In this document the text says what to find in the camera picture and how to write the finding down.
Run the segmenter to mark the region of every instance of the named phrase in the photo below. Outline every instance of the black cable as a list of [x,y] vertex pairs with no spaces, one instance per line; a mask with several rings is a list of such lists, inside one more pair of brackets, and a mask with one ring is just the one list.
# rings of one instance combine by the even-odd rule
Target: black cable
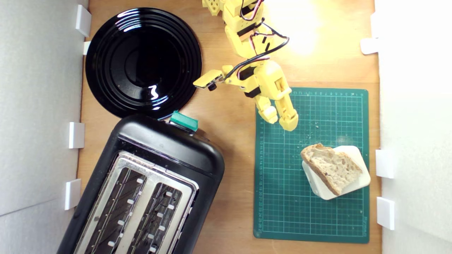
[[227,78],[229,78],[230,76],[232,76],[232,74],[234,74],[234,72],[235,72],[236,70],[238,70],[240,67],[245,66],[245,65],[248,65],[248,64],[254,62],[255,60],[257,60],[257,59],[259,59],[259,58],[261,58],[261,57],[263,57],[263,56],[266,56],[266,55],[268,55],[268,54],[271,54],[271,53],[273,53],[273,52],[275,52],[275,51],[281,49],[282,47],[284,47],[285,45],[287,45],[287,44],[289,43],[289,40],[290,40],[289,37],[281,35],[280,33],[276,32],[273,28],[271,28],[269,25],[267,25],[267,24],[264,23],[264,22],[262,22],[262,24],[265,25],[266,27],[268,27],[274,34],[278,35],[279,37],[281,37],[281,38],[283,38],[283,39],[286,39],[286,41],[284,41],[283,43],[281,43],[280,45],[278,45],[278,46],[275,47],[275,48],[272,48],[272,49],[270,49],[270,50],[268,50],[268,51],[266,51],[266,52],[264,52],[264,53],[260,53],[260,54],[258,54],[257,56],[254,56],[254,57],[252,57],[252,58],[250,58],[250,59],[248,59],[248,60],[246,60],[246,61],[243,61],[243,62],[241,62],[240,64],[236,65],[230,72],[228,72],[228,73],[225,75],[224,79],[227,79]]

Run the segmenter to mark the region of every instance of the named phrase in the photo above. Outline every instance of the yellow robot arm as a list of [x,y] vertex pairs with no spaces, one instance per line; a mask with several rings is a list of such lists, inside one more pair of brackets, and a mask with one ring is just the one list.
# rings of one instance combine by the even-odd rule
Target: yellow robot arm
[[[264,0],[202,0],[212,15],[220,11],[226,24],[225,33],[236,55],[248,60],[222,70],[211,70],[193,84],[210,91],[217,84],[239,87],[247,97],[253,98],[259,115],[269,123],[279,124],[292,131],[298,124],[298,113],[293,108],[291,89],[281,67],[269,59],[270,55],[287,44],[288,38],[264,23]],[[276,43],[281,38],[283,43]]]

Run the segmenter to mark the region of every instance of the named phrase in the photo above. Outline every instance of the bread crust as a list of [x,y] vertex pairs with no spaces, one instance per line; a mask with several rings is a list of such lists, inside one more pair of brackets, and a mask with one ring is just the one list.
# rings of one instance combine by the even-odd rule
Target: bread crust
[[[316,175],[318,175],[320,177],[320,179],[322,180],[322,182],[325,184],[325,186],[336,196],[339,196],[341,193],[339,193],[337,190],[335,190],[333,188],[333,186],[330,184],[330,182],[328,181],[328,179],[326,178],[326,176],[321,172],[320,168],[315,166],[313,163],[311,163],[311,159],[308,157],[307,155],[307,151],[311,148],[327,148],[325,146],[323,146],[321,143],[318,144],[314,144],[311,146],[307,146],[306,148],[304,148],[301,151],[301,157],[303,159],[304,162],[306,162],[309,167],[312,169],[312,171],[314,171],[314,173]],[[346,153],[340,153],[341,155],[344,155],[345,157],[348,157],[350,159],[351,162],[353,162],[353,160],[346,154]],[[363,171],[359,168],[358,165],[356,165],[356,168],[362,173]]]

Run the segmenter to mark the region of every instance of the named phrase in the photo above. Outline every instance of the bread slice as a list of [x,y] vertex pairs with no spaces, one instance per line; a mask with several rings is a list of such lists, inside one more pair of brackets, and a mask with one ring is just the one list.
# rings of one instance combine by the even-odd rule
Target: bread slice
[[301,157],[336,196],[363,173],[347,154],[320,143],[303,149]]

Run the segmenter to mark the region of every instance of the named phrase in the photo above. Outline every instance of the white bracket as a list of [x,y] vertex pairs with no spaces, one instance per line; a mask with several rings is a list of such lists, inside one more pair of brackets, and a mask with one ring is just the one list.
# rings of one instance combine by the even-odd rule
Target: white bracket
[[392,152],[387,150],[375,150],[375,165],[377,176],[394,179],[396,162]]
[[86,56],[86,54],[88,54],[88,48],[89,48],[90,44],[91,44],[91,41],[84,43],[84,45],[83,45],[83,55],[84,56]]
[[75,206],[80,201],[81,192],[81,179],[75,179],[70,182],[66,182],[66,194],[64,200],[64,210],[69,210]]
[[375,0],[375,12],[372,15],[370,15],[370,27],[372,32],[372,38],[363,38],[361,39],[360,42],[361,52],[364,55],[369,55],[380,51],[380,41],[378,40],[382,29],[380,12],[378,11],[380,2],[381,1],[379,0]]
[[77,20],[75,21],[75,28],[85,37],[89,37],[91,30],[91,13],[82,5],[77,6]]
[[79,122],[69,123],[69,149],[83,148],[85,146],[85,124]]
[[395,203],[392,200],[377,197],[377,223],[394,230]]

